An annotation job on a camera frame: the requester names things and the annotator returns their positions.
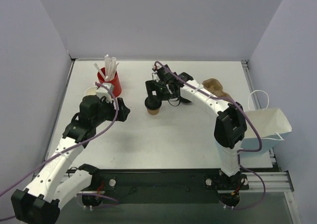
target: crumpled brown paper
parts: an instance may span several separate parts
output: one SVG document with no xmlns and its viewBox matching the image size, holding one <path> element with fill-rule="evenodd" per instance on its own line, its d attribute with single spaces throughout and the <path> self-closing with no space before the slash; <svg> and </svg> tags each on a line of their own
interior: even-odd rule
<svg viewBox="0 0 317 224">
<path fill-rule="evenodd" d="M 223 86 L 217 79 L 207 79 L 203 82 L 203 86 L 205 89 L 207 89 L 209 92 L 216 95 L 217 97 L 231 98 L 228 93 L 223 91 Z"/>
</svg>

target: white plastic utensil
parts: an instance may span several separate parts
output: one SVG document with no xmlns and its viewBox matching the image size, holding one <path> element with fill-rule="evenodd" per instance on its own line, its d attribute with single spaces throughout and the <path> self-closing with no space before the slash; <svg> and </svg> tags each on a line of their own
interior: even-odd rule
<svg viewBox="0 0 317 224">
<path fill-rule="evenodd" d="M 96 67 L 96 69 L 98 70 L 99 74 L 103 77 L 104 81 L 106 81 L 106 76 L 105 74 L 99 69 L 99 66 L 94 63 L 94 66 Z"/>
</svg>

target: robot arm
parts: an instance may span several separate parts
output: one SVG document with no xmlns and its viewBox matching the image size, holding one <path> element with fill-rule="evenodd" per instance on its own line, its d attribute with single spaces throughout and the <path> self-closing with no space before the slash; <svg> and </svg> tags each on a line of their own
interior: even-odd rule
<svg viewBox="0 0 317 224">
<path fill-rule="evenodd" d="M 215 97 L 187 73 L 183 72 L 178 76 L 196 87 L 196 90 L 182 84 L 163 67 L 154 67 L 153 71 L 158 79 L 146 81 L 148 97 L 145 99 L 145 106 L 147 109 L 158 110 L 162 101 L 175 98 L 185 99 L 198 105 L 215 119 L 214 137 L 221 146 L 221 171 L 228 177 L 237 174 L 240 171 L 237 150 L 241 148 L 242 139 L 247 130 L 246 121 L 237 108 L 224 100 L 214 100 L 199 93 L 197 89 Z"/>
<path fill-rule="evenodd" d="M 110 90 L 113 89 L 110 84 L 104 85 Z M 66 127 L 53 156 L 92 138 L 96 134 L 97 126 L 106 120 L 114 119 L 116 111 L 106 89 L 100 87 L 96 94 L 83 98 L 79 113 L 75 114 Z M 117 100 L 119 105 L 117 120 L 125 121 L 130 109 L 124 105 L 122 98 Z M 18 220 L 28 224 L 53 224 L 64 205 L 91 184 L 92 175 L 98 169 L 88 165 L 81 166 L 69 180 L 60 184 L 69 166 L 87 145 L 88 143 L 85 143 L 61 153 L 47 163 L 23 191 L 16 190 L 13 193 L 11 201 Z"/>
</svg>

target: gray floor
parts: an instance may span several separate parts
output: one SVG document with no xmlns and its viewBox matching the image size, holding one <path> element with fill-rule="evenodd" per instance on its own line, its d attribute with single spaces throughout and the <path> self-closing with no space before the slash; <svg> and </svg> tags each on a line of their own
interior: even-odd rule
<svg viewBox="0 0 317 224">
<path fill-rule="evenodd" d="M 261 194 L 241 195 L 239 206 L 257 201 Z M 224 210 L 220 204 L 125 204 L 90 212 L 69 202 L 57 224 L 134 224 L 134 223 L 212 223 L 212 224 L 289 224 L 292 223 L 283 193 L 269 193 L 264 202 L 244 211 Z"/>
</svg>

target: red cup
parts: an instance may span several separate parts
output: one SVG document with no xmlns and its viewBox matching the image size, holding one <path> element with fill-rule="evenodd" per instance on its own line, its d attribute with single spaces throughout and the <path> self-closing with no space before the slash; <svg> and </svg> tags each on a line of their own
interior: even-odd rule
<svg viewBox="0 0 317 224">
<path fill-rule="evenodd" d="M 101 68 L 101 71 L 104 74 L 105 74 L 105 70 L 106 70 L 105 68 Z M 119 81 L 119 77 L 118 77 L 118 73 L 117 72 L 115 73 L 114 79 L 111 80 L 111 81 L 106 81 L 105 82 L 104 78 L 101 76 L 101 74 L 99 72 L 98 72 L 97 76 L 98 76 L 98 79 L 99 79 L 100 83 L 110 83 L 110 84 L 112 84 L 114 86 L 113 94 L 116 97 L 118 97 L 121 94 L 122 89 L 121 89 L 121 85 L 120 85 L 120 81 Z"/>
</svg>

